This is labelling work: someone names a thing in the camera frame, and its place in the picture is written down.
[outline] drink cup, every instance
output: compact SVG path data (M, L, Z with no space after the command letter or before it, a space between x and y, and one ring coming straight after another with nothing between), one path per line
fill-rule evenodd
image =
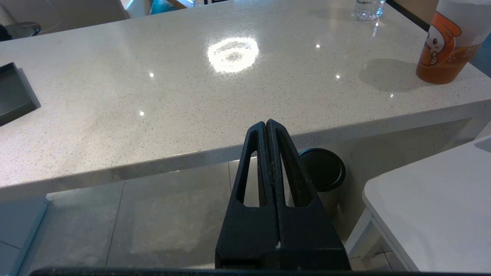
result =
M440 0L416 75L429 83L450 83L491 32L491 0Z

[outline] water glass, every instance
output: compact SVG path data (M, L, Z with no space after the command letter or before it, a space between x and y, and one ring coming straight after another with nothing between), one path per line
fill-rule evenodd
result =
M383 13L384 4L385 0L356 0L355 16L359 20L364 21L377 19Z

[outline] orange cartoon logo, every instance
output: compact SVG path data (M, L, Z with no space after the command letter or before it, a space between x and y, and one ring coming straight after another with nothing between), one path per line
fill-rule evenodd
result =
M421 53L421 65L431 67L446 61L455 48L455 37L461 33L459 26L436 12Z

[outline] white quartz countertop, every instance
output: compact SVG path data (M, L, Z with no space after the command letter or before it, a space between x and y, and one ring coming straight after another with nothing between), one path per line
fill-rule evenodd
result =
M1 42L41 107L0 127L0 198L238 159L269 118L302 148L489 106L490 78L421 81L425 31L389 5L356 21L354 4L231 0Z

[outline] black tray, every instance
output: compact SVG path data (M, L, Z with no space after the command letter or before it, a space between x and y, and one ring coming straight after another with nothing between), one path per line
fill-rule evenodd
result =
M36 109L15 64L0 67L0 126Z

